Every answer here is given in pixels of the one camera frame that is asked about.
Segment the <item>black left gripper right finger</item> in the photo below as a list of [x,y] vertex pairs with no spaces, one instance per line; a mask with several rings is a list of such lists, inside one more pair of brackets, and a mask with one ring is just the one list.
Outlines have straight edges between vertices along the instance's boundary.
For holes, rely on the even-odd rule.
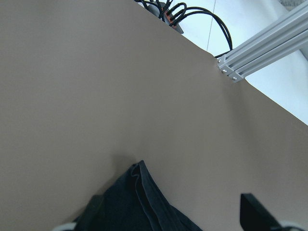
[[244,231],[285,231],[252,193],[240,196],[240,225]]

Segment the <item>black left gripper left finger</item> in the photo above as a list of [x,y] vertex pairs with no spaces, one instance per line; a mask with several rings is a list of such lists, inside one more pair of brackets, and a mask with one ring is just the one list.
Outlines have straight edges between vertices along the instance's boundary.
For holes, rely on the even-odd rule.
[[94,195],[84,211],[76,219],[75,230],[76,231],[91,231],[95,221],[98,219],[98,214],[103,203],[102,195]]

